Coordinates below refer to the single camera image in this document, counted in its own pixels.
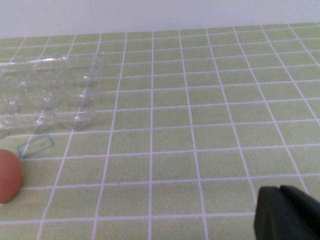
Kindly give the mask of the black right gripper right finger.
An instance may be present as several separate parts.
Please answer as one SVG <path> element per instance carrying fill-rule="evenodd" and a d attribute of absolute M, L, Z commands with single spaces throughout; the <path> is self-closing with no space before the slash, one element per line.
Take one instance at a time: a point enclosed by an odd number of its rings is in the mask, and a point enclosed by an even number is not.
<path fill-rule="evenodd" d="M 320 239 L 320 202 L 291 185 L 281 185 L 281 192 L 296 209 L 300 220 Z"/>

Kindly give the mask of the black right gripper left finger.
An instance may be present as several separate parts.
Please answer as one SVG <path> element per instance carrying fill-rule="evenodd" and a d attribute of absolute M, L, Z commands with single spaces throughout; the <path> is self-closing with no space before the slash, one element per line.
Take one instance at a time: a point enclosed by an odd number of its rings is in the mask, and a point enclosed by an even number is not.
<path fill-rule="evenodd" d="M 254 217 L 254 234 L 257 240 L 281 240 L 282 220 L 287 201 L 277 187 L 263 186 L 258 191 Z"/>

